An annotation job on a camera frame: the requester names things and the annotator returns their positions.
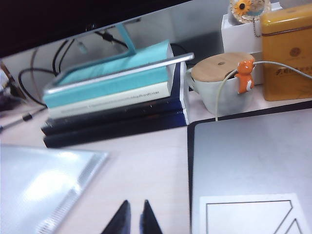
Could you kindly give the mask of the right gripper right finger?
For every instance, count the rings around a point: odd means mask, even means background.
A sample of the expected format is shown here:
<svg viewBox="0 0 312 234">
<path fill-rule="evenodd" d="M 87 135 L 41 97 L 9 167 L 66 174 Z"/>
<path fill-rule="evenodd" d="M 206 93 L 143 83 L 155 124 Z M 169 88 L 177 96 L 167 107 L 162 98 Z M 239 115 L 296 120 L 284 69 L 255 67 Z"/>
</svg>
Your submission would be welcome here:
<svg viewBox="0 0 312 234">
<path fill-rule="evenodd" d="M 153 209 L 147 199 L 144 201 L 139 228 L 141 234 L 163 234 Z"/>
</svg>

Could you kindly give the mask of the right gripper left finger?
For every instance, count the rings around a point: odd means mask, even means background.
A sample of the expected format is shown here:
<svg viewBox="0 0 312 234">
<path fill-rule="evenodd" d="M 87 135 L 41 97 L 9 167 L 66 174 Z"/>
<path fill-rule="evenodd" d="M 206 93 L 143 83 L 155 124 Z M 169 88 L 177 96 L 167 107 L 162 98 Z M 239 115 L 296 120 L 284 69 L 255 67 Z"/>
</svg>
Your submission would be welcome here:
<svg viewBox="0 0 312 234">
<path fill-rule="evenodd" d="M 129 234 L 131 232 L 131 206 L 124 200 L 101 234 Z"/>
</svg>

